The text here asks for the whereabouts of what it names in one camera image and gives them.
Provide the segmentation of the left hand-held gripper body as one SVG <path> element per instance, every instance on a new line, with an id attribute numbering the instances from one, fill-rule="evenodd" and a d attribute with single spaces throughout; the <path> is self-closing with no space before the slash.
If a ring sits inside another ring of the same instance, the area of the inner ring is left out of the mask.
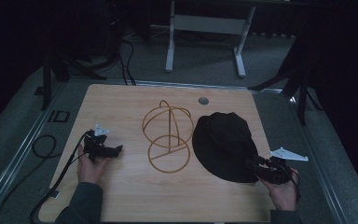
<path id="1" fill-rule="evenodd" d="M 102 128 L 99 124 L 96 124 L 94 129 L 86 132 L 84 152 L 89 154 L 92 162 L 95 162 L 97 158 L 114 157 L 114 150 L 104 145 L 108 133 L 109 130 Z"/>

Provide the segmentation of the person's right hand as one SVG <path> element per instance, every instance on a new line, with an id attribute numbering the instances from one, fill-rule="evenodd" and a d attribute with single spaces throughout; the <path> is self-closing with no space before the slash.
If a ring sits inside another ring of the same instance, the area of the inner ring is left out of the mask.
<path id="1" fill-rule="evenodd" d="M 281 185 L 271 184 L 261 179 L 261 183 L 268 189 L 268 195 L 278 210 L 295 211 L 297 203 L 298 171 L 292 168 L 292 180 Z"/>

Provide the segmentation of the person's left hand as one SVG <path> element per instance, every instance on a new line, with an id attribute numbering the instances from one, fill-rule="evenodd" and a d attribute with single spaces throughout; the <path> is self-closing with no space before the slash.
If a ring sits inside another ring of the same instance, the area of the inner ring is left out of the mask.
<path id="1" fill-rule="evenodd" d="M 109 158 L 102 159 L 101 161 L 94 163 L 86 155 L 83 146 L 80 145 L 77 148 L 78 151 L 78 166 L 77 177 L 78 182 L 87 182 L 91 184 L 99 185 L 107 164 L 110 162 Z"/>

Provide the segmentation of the white metal desk frame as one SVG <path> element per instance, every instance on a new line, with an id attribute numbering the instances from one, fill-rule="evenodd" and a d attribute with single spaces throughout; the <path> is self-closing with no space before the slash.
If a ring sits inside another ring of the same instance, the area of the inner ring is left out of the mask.
<path id="1" fill-rule="evenodd" d="M 253 22 L 255 10 L 256 7 L 250 7 L 246 20 L 182 15 L 175 13 L 175 0 L 171 0 L 169 45 L 166 56 L 165 71 L 170 73 L 173 70 L 175 47 L 174 32 L 191 31 L 225 35 L 239 35 L 241 37 L 241 41 L 240 44 L 233 49 L 233 54 L 237 66 L 238 76 L 245 77 L 246 72 L 242 58 L 242 51 Z"/>

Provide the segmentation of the black bucket hat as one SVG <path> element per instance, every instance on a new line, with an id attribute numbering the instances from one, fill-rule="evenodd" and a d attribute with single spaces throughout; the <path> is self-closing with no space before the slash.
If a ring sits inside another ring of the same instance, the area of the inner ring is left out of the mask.
<path id="1" fill-rule="evenodd" d="M 248 123 L 234 112 L 215 112 L 198 119 L 192 136 L 194 153 L 211 174 L 235 183 L 258 178 L 247 164 L 258 155 Z"/>

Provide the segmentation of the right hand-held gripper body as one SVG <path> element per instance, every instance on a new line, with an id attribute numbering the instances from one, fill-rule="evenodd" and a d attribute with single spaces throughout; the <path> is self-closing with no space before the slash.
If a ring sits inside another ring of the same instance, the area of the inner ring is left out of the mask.
<path id="1" fill-rule="evenodd" d="M 308 161 L 302 156 L 286 148 L 280 147 L 269 153 L 270 158 L 258 158 L 258 176 L 272 184 L 284 184 L 292 179 L 292 170 L 285 163 L 287 161 Z"/>

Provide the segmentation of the black tripod stand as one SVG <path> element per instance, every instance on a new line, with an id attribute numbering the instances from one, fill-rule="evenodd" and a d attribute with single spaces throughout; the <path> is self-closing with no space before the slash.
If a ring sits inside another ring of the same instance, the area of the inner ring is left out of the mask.
<path id="1" fill-rule="evenodd" d="M 48 108 L 52 99 L 51 74 L 54 74 L 58 81 L 68 81 L 70 78 L 69 72 L 67 71 L 68 65 L 74 67 L 86 77 L 105 80 L 105 77 L 97 75 L 90 68 L 82 65 L 64 53 L 51 50 L 43 61 L 42 86 L 38 87 L 34 93 L 35 95 L 41 95 L 43 97 L 42 111 Z"/>
<path id="2" fill-rule="evenodd" d="M 311 66 L 312 62 L 310 60 L 306 60 L 304 63 L 283 63 L 275 77 L 256 86 L 249 87 L 249 90 L 262 91 L 265 88 L 287 78 L 287 82 L 282 89 L 282 94 L 284 97 L 291 98 L 297 91 L 299 91 L 297 117 L 299 121 L 305 125 L 305 109 L 308 96 L 317 109 L 323 110 L 310 95 L 309 82 Z"/>

